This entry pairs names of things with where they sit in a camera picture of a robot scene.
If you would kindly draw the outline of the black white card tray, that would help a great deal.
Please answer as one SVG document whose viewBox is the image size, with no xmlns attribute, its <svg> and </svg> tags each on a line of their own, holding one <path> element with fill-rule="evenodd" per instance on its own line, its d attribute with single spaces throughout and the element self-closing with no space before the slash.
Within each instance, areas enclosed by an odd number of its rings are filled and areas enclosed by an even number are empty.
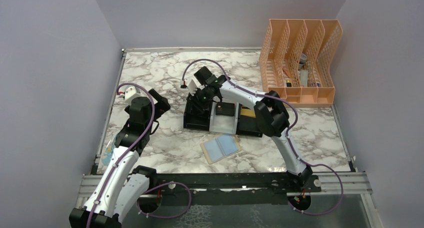
<svg viewBox="0 0 424 228">
<path fill-rule="evenodd" d="M 244 135 L 262 137 L 263 133 L 256 124 L 256 118 L 241 116 L 243 105 L 235 104 L 235 115 L 221 116 L 215 114 L 215 106 L 218 102 L 212 101 L 208 110 L 200 114 L 190 103 L 191 95 L 187 96 L 185 111 L 183 114 L 183 127 L 186 129 L 223 133 L 231 135 Z"/>
</svg>

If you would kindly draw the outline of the orange plastic desk organizer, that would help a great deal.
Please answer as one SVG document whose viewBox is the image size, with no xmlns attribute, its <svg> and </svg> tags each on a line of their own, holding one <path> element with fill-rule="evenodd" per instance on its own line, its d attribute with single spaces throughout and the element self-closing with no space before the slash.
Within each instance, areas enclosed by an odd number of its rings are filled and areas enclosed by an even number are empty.
<svg viewBox="0 0 424 228">
<path fill-rule="evenodd" d="M 295 107 L 331 107 L 336 89 L 330 66 L 342 34 L 335 19 L 270 19 L 259 56 L 263 91 Z M 302 53 L 307 61 L 298 70 Z"/>
</svg>

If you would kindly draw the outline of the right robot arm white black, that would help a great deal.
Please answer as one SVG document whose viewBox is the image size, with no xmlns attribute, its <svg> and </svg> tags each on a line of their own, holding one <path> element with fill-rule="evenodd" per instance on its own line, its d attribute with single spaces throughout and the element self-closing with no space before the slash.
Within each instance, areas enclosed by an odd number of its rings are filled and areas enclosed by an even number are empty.
<svg viewBox="0 0 424 228">
<path fill-rule="evenodd" d="M 289 187 L 300 192 L 309 184 L 312 169 L 298 154 L 289 132 L 290 122 L 284 101 L 275 91 L 258 92 L 238 85 L 225 75 L 216 77 L 207 67 L 194 74 L 203 88 L 198 88 L 191 79 L 182 79 L 181 87 L 189 88 L 189 101 L 196 109 L 205 110 L 215 97 L 229 99 L 239 103 L 255 113 L 255 122 L 261 133 L 270 137 L 286 165 Z"/>
</svg>

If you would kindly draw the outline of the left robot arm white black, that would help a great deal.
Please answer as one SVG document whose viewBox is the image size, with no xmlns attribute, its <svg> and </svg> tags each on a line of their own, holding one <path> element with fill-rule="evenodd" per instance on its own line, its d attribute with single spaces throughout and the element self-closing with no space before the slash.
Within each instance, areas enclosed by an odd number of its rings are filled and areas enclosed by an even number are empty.
<svg viewBox="0 0 424 228">
<path fill-rule="evenodd" d="M 155 132 L 153 123 L 171 106 L 154 89 L 146 96 L 141 96 L 142 91 L 144 88 L 135 84 L 127 85 L 123 97 L 129 118 L 114 140 L 109 165 L 94 192 L 80 209 L 71 211 L 72 228 L 120 228 L 137 197 L 157 188 L 155 169 L 142 169 L 133 175 L 130 171 Z"/>
</svg>

